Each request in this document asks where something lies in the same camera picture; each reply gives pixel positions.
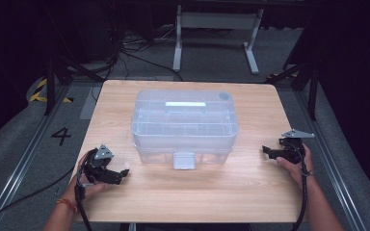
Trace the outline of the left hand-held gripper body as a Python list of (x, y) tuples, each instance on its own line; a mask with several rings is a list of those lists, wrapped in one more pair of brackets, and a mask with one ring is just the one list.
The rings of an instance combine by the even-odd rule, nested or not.
[(119, 173), (107, 168), (114, 154), (102, 144), (99, 148), (91, 150), (83, 162), (83, 173), (87, 180), (94, 184), (96, 182), (108, 183), (111, 176), (119, 176)]

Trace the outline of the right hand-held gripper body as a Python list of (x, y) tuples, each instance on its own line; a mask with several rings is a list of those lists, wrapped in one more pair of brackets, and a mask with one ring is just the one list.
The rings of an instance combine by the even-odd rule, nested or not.
[(283, 147), (283, 158), (292, 164), (298, 164), (305, 156), (303, 139), (312, 139), (315, 137), (313, 133), (296, 129), (292, 129), (281, 135), (282, 138), (278, 142)]

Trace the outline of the clear plastic storage box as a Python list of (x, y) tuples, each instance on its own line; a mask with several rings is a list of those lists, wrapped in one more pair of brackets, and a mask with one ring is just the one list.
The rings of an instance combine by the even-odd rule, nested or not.
[(142, 162), (194, 169), (224, 163), (239, 125), (227, 91), (141, 90), (131, 131)]

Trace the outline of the person's right hand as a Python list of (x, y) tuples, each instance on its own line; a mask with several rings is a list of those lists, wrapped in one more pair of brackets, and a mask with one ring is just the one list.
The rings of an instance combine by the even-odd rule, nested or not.
[[(277, 163), (284, 167), (291, 177), (294, 179), (294, 181), (298, 184), (299, 188), (301, 189), (303, 187), (303, 173), (302, 173), (302, 167), (300, 164), (292, 164), (285, 160), (282, 157), (276, 158)], [(311, 151), (310, 149), (304, 145), (304, 163), (306, 165), (306, 169), (309, 171), (309, 175), (306, 177), (306, 184), (312, 188), (316, 184), (316, 178), (314, 174), (314, 166), (311, 160)]]

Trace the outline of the person's left hand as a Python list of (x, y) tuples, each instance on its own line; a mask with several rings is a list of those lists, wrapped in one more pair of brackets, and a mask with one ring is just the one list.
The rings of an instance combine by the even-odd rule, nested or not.
[[(76, 199), (75, 199), (75, 191), (74, 187), (76, 185), (76, 177), (77, 175), (74, 174), (69, 182), (69, 185), (67, 189), (65, 190), (65, 193), (62, 195), (62, 199), (66, 199), (68, 202), (70, 202), (73, 205), (76, 205)], [(110, 188), (109, 184), (98, 182), (95, 183), (94, 185), (87, 186), (85, 188), (85, 198), (86, 199), (91, 199), (98, 193), (102, 193)]]

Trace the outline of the black tripod stand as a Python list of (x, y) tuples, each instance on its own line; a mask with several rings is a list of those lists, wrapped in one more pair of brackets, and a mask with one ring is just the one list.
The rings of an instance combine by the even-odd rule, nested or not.
[(309, 85), (309, 93), (307, 99), (307, 111), (312, 120), (316, 120), (316, 98), (318, 89), (319, 74), (317, 65), (315, 62), (306, 62), (302, 64), (296, 64), (292, 67), (288, 67), (279, 74), (271, 74), (265, 81), (266, 84), (275, 84), (287, 77), (296, 74), (294, 81), (291, 84), (291, 88), (294, 91), (303, 91), (306, 85)]
[(105, 81), (104, 78), (98, 76), (93, 71), (88, 70), (81, 64), (73, 62), (62, 56), (54, 56), (49, 60), (48, 67), (46, 69), (46, 85), (47, 85), (47, 101), (45, 115), (48, 116), (56, 105), (55, 99), (55, 79), (58, 79), (60, 84), (68, 86), (72, 83), (73, 78), (71, 77), (71, 71), (69, 68), (72, 67), (83, 76), (87, 76), (97, 83)]

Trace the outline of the yellow and black floor tape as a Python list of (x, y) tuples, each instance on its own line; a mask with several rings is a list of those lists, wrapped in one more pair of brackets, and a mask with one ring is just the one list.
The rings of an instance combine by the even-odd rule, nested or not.
[[(32, 93), (32, 96), (30, 97), (29, 102), (34, 102), (34, 101), (47, 102), (47, 96), (42, 96), (41, 95), (42, 90), (46, 86), (46, 84), (47, 84), (47, 79), (44, 78), (44, 77), (41, 78), (41, 80), (39, 81), (35, 91)], [(74, 102), (74, 98), (73, 97), (65, 97), (63, 99), (63, 102), (72, 103), (72, 102)]]

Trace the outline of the metal floor rail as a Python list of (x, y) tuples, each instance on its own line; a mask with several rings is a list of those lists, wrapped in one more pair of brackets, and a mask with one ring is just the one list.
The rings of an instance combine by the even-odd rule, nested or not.
[(67, 95), (69, 87), (59, 87), (58, 91), (54, 94), (55, 98), (52, 100), (54, 105), (52, 110), (48, 115), (44, 115), (37, 127), (36, 132), (29, 141), (25, 150), (22, 153), (21, 158), (17, 162), (12, 174), (9, 176), (3, 191), (0, 193), (0, 220), (3, 212), (10, 206), (14, 205), (13, 197), (20, 186), (30, 164), (33, 162), (36, 156), (37, 150), (40, 147), (42, 137), (47, 130), (54, 114), (57, 113), (60, 107), (59, 103), (63, 101), (64, 97)]
[(315, 120), (312, 119), (308, 112), (307, 101), (304, 94), (301, 91), (296, 91), (295, 97), (301, 107), (302, 112), (304, 113), (306, 123), (315, 136), (315, 140), (321, 151), (321, 159), (324, 167), (328, 173), (329, 179), (331, 180), (332, 186), (337, 194), (341, 207), (350, 223), (350, 226), (352, 227), (353, 231), (366, 231), (365, 224), (357, 210), (357, 206), (355, 205), (348, 187), (344, 182), (336, 163), (334, 162), (330, 150), (328, 149), (320, 126)]

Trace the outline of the grey metal table frame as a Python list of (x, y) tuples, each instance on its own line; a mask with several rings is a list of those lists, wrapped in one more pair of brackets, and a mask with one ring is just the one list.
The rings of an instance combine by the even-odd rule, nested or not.
[(256, 13), (189, 13), (177, 6), (175, 33), (176, 42), (173, 55), (172, 69), (181, 69), (182, 56), (182, 30), (188, 29), (227, 29), (227, 30), (250, 30), (251, 37), (243, 43), (243, 48), (253, 75), (259, 73), (252, 48), (260, 27), (263, 9)]

